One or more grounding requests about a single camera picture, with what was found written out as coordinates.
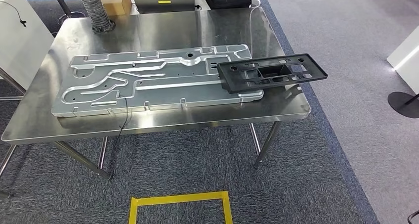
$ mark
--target silver ducting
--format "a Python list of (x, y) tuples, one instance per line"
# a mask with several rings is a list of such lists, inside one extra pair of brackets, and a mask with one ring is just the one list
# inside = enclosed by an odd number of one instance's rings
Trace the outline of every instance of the silver ducting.
[(115, 23), (109, 20), (101, 0), (82, 0), (82, 2), (92, 20), (94, 32), (104, 33), (114, 29)]

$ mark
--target blue floor stripe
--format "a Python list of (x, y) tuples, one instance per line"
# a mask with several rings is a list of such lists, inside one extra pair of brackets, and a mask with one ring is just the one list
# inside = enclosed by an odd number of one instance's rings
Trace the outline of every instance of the blue floor stripe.
[[(278, 19), (276, 18), (268, 0), (260, 0), (261, 7), (264, 9), (266, 16), (268, 17), (269, 22), (271, 23), (272, 29), (274, 30), (281, 46), (284, 50), (285, 55), (294, 54), (294, 51), (288, 42), (287, 37), (285, 36), (284, 31)], [(348, 159), (346, 158), (345, 153), (342, 150), (342, 147), (336, 137), (335, 132), (333, 131), (332, 126), (330, 125), (325, 112), (320, 105), (319, 100), (317, 99), (316, 94), (314, 93), (313, 88), (310, 83), (301, 84), (301, 88), (304, 91), (304, 94), (307, 97), (308, 102), (312, 108), (312, 116), (320, 124), (322, 132), (325, 135), (330, 152), (333, 154), (335, 161), (338, 167), (341, 170), (343, 180), (346, 183), (346, 186), (349, 191), (354, 204), (365, 224), (379, 224), (378, 218), (368, 201), (361, 185), (358, 182), (358, 179), (355, 176), (354, 171), (352, 170), (351, 165), (349, 164)]]

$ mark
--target black cord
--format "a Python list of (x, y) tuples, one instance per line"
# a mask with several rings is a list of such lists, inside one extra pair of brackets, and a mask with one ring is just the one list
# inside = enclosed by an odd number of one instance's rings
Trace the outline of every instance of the black cord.
[(413, 214), (411, 214), (408, 218), (407, 218), (407, 222), (409, 224), (413, 224), (412, 223), (412, 218), (416, 217), (417, 215), (419, 215), (419, 211), (414, 212)]
[(6, 3), (6, 4), (8, 4), (8, 5), (10, 5), (11, 7), (13, 7), (14, 9), (15, 9), (15, 11), (17, 12), (17, 16), (19, 16), (19, 20), (20, 20), (20, 23), (23, 25), (23, 26), (25, 26), (26, 27), (26, 21), (24, 21), (24, 20), (22, 20), (22, 18), (20, 18), (20, 13), (19, 13), (19, 11), (12, 5), (12, 4), (10, 4), (10, 3), (8, 3), (8, 2), (5, 2), (5, 1), (2, 1), (2, 0), (0, 0), (0, 2), (3, 2), (3, 3)]
[(114, 147), (115, 147), (116, 145), (118, 145), (119, 138), (121, 137), (122, 130), (124, 130), (124, 128), (125, 128), (125, 126), (126, 126), (126, 123), (128, 122), (128, 101), (126, 100), (126, 97), (124, 97), (124, 99), (125, 99), (125, 106), (126, 106), (126, 118), (125, 118), (124, 125), (122, 125), (122, 127), (121, 127), (121, 126), (119, 126), (119, 127), (121, 128), (121, 130), (119, 131), (119, 135), (118, 135), (118, 137), (117, 137), (117, 139), (116, 139), (116, 141), (115, 141)]

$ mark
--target metal cooling plate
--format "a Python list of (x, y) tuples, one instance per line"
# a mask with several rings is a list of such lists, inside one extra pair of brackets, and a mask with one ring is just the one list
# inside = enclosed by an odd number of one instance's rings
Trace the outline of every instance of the metal cooling plate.
[(75, 117), (261, 99), (262, 90), (229, 94), (221, 86), (217, 64), (245, 59), (247, 45), (76, 56), (51, 112)]

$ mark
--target yellow tape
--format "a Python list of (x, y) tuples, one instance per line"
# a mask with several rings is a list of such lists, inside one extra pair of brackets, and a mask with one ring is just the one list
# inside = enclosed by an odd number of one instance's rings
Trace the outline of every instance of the yellow tape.
[(152, 197), (152, 198), (131, 198), (131, 207), (129, 209), (128, 224), (137, 223), (138, 207), (171, 203), (185, 203), (194, 201), (205, 201), (213, 199), (222, 199), (224, 218), (226, 224), (233, 224), (233, 215), (231, 214), (230, 199), (228, 192), (212, 192), (212, 193), (195, 193), (167, 197)]

